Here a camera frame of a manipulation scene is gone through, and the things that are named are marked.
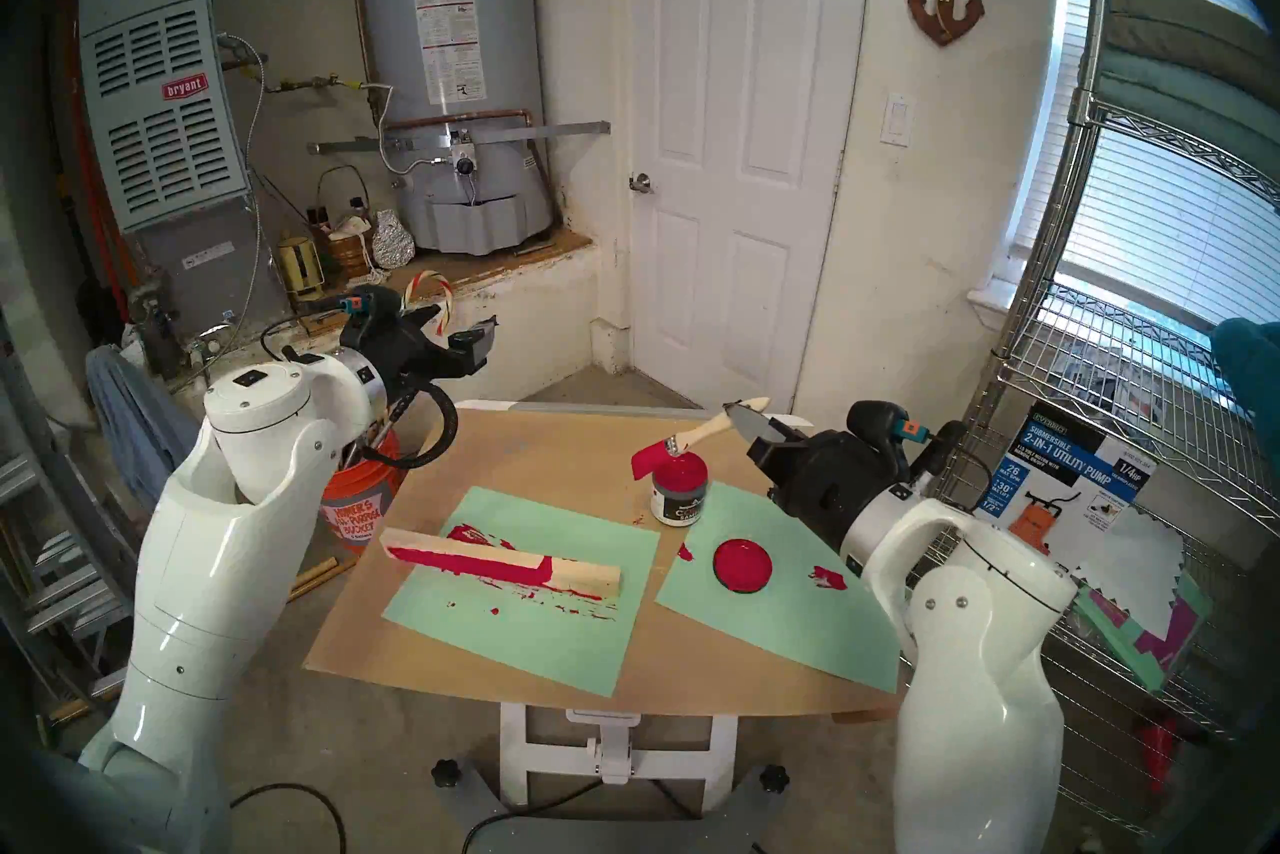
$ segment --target orange bucket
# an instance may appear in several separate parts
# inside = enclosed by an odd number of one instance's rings
[[[378,449],[389,458],[399,457],[399,442],[394,430],[387,434]],[[325,487],[320,515],[343,544],[361,554],[369,547],[374,530],[383,521],[407,474],[404,469],[393,469],[367,458],[343,469]]]

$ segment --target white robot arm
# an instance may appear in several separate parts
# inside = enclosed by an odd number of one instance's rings
[[[911,685],[897,720],[893,831],[901,854],[1025,854],[1043,846],[1057,798],[1062,711],[1041,643],[1076,586],[1048,558],[991,524],[922,498],[964,437],[922,433],[901,407],[855,403],[847,430],[805,437],[735,414],[771,498],[858,572],[892,621]],[[959,544],[909,594],[929,544]]]
[[[481,367],[497,325],[440,347],[421,333],[433,307],[401,315],[397,293],[366,288],[343,309],[337,355],[287,351],[289,361],[232,373],[209,389],[196,447],[151,517],[120,700],[81,754],[81,771],[63,773],[82,805],[123,817],[116,830],[137,846],[228,849],[221,722],[284,608],[343,447],[362,443],[389,402],[403,407],[425,391],[442,407],[442,438],[397,463],[416,467],[443,453],[457,415],[431,380]]]

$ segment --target gray fabric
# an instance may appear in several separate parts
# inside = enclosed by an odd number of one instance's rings
[[[1094,92],[1208,141],[1280,182],[1280,113],[1189,68],[1103,50]]]
[[[196,446],[200,424],[113,347],[90,351],[84,373],[111,461],[138,502],[154,508]]]
[[[1203,72],[1280,110],[1280,50],[1208,0],[1107,0],[1103,45]]]

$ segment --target window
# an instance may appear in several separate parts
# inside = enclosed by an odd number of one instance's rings
[[[1249,0],[1208,1],[1265,27]],[[1010,225],[1010,261],[997,271],[1010,280],[1039,229],[1084,52],[1089,0],[1059,3],[1052,97],[1046,93],[1039,145],[1032,146]],[[1094,294],[1120,296],[1198,330],[1230,316],[1280,320],[1280,216],[1207,168],[1103,131],[1060,273]]]

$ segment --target white door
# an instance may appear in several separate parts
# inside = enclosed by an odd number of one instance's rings
[[[631,164],[653,188],[632,195],[636,367],[703,405],[790,410],[863,0],[631,5]]]

